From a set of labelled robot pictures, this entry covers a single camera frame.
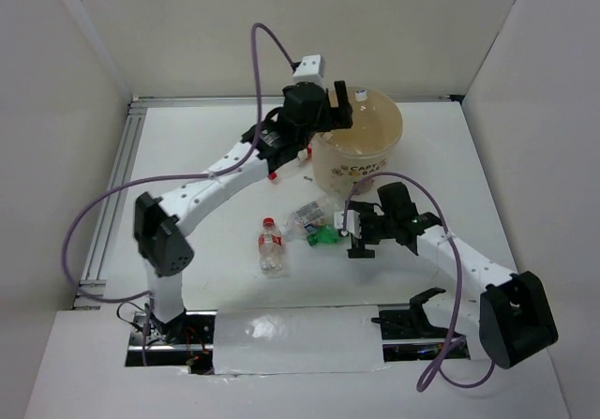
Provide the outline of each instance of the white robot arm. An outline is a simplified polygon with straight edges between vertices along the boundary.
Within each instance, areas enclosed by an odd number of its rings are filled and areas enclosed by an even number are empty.
[[[231,196],[295,159],[315,133],[352,126],[345,83],[334,83],[338,105],[333,107],[323,87],[323,72],[320,55],[304,57],[297,64],[294,85],[283,89],[283,105],[261,122],[255,148],[252,142],[257,126],[244,133],[241,141],[207,170],[203,180],[190,181],[159,198],[146,192],[136,200],[134,237],[154,297],[152,321],[163,335],[179,334],[186,315],[182,271],[194,257],[187,236]]]
[[[350,258],[374,258],[366,246],[394,239],[457,279],[457,261],[438,217],[419,214],[408,189],[401,182],[378,189],[382,214],[375,203],[350,202],[346,230],[352,236]],[[343,212],[337,212],[336,228],[343,229]],[[479,303],[479,340],[489,358],[509,368],[558,339],[556,325],[542,282],[531,272],[518,274],[492,262],[452,235],[461,262],[463,287]],[[428,290],[420,307],[441,289]]]

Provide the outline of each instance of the crushed plastic bottle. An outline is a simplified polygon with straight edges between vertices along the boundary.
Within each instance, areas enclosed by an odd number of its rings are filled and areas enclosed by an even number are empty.
[[[281,235],[275,221],[266,217],[262,221],[262,233],[259,236],[259,264],[267,276],[276,276],[283,271],[283,246]]]
[[[340,202],[331,196],[323,196],[318,200],[290,213],[285,225],[279,227],[283,239],[306,239],[320,227],[333,224],[334,213],[341,209]]]
[[[333,225],[327,224],[316,232],[307,236],[308,245],[315,247],[318,244],[337,244],[339,233]]]

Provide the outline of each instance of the white backdrop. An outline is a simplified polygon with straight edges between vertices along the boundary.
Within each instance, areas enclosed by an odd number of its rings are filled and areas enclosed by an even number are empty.
[[[600,0],[517,0],[465,113],[521,271],[543,280],[574,419],[600,417]]]
[[[22,418],[58,309],[68,223],[106,187],[126,102],[60,0],[0,0],[0,405]],[[81,268],[94,229],[72,243]]]
[[[296,58],[321,52],[330,81],[393,95],[466,94],[514,0],[82,0],[139,96],[253,92],[249,27],[272,26]],[[290,79],[261,45],[267,93]]]

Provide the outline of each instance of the bottle label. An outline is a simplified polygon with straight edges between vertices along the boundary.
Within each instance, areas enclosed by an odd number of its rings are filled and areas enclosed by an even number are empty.
[[[261,234],[261,236],[259,236],[259,247],[262,247],[268,243],[275,243],[278,246],[281,246],[281,236],[275,236],[271,233]]]
[[[325,212],[321,209],[318,203],[311,202],[296,210],[296,221],[308,233],[313,233],[325,223]]]

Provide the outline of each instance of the white tape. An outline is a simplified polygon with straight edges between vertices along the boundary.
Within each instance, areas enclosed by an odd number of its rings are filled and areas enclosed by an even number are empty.
[[[385,368],[377,307],[219,312],[216,374],[369,372]]]

